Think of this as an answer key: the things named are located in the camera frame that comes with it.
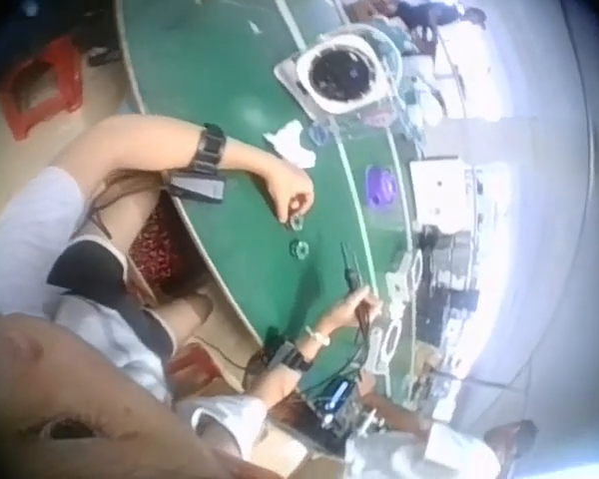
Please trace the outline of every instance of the green table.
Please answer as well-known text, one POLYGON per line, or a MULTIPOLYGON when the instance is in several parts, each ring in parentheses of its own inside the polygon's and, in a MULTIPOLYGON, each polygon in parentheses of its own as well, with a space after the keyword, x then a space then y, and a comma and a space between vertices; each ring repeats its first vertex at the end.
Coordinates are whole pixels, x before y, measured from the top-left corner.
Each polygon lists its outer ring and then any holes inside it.
MULTIPOLYGON (((141 111, 216 123, 263 149, 264 133, 293 119, 308 125, 273 74, 278 62, 298 50, 288 14, 308 43, 340 24, 323 0, 119 0, 123 49, 141 111)), ((400 251, 412 249, 401 204, 381 213, 364 206, 367 167, 397 164, 387 135, 344 147, 348 178, 335 145, 316 150, 316 166, 308 171, 316 201, 297 234, 280 226, 266 194, 246 174, 230 176, 221 206, 176 201, 211 271, 260 340, 272 329, 297 336, 345 294, 341 241, 384 296, 384 274, 400 251), (295 238, 310 246, 305 261, 289 254, 295 238)), ((351 333, 337 337, 302 387, 337 371, 353 351, 351 341, 351 333)))

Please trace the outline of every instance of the purple item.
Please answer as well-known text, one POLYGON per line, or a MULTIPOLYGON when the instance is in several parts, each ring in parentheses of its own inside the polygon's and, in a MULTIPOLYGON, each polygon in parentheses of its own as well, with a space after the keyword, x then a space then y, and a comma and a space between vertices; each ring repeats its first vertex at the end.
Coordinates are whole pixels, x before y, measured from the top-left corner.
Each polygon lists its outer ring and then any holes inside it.
POLYGON ((370 207, 390 205, 397 195, 397 183, 392 172, 382 167, 366 170, 366 201, 370 207))

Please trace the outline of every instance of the stool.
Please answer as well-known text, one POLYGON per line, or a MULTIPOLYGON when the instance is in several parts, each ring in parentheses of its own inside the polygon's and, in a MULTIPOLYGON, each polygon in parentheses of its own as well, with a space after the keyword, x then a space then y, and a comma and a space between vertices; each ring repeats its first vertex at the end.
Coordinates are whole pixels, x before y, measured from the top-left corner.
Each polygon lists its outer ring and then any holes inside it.
POLYGON ((178 352, 167 367, 174 400, 193 394, 222 378, 211 355, 199 343, 188 344, 178 352))
POLYGON ((28 60, 14 69, 0 84, 0 105, 16 141, 24 140, 29 130, 66 110, 73 112, 82 106, 81 58, 69 37, 51 42, 38 57, 28 60), (44 100, 29 110, 21 111, 14 92, 15 81, 28 67, 35 63, 51 66, 56 79, 58 95, 44 100))

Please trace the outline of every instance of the tiled floor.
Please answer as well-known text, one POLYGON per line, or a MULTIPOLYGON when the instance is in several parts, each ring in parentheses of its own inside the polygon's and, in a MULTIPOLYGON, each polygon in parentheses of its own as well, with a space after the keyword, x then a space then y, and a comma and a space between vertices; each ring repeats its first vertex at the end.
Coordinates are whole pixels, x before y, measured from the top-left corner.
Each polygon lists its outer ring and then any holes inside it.
MULTIPOLYGON (((127 95, 127 80, 120 64, 97 69, 84 68, 84 105, 72 114, 62 113, 34 127, 29 137, 14 141, 0 110, 0 212, 24 185, 49 165, 60 150, 80 132, 99 120, 119 111, 127 95)), ((229 351, 237 365, 246 365, 257 344, 237 318, 228 302, 213 282, 207 293, 214 301, 214 310, 203 326, 200 336, 222 351, 229 351)), ((211 354, 232 376, 231 383, 240 384, 239 369, 227 363, 215 351, 211 354)), ((272 428, 267 439, 257 448, 254 462, 287 476, 299 464, 305 449, 272 428)))

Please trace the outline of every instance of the black wristband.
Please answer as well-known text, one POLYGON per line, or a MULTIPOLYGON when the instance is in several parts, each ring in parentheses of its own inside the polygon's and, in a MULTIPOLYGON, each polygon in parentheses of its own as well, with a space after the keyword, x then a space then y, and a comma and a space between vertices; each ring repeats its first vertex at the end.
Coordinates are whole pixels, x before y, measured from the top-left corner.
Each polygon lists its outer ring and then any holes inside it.
POLYGON ((218 174, 222 154, 227 145, 227 136, 217 125, 204 123, 204 128, 200 133, 198 148, 188 170, 202 175, 215 176, 218 174))
POLYGON ((278 348, 269 361, 268 368, 275 367, 280 363, 298 372, 307 372, 312 367, 312 361, 307 361, 298 351, 298 347, 290 341, 284 341, 278 348))

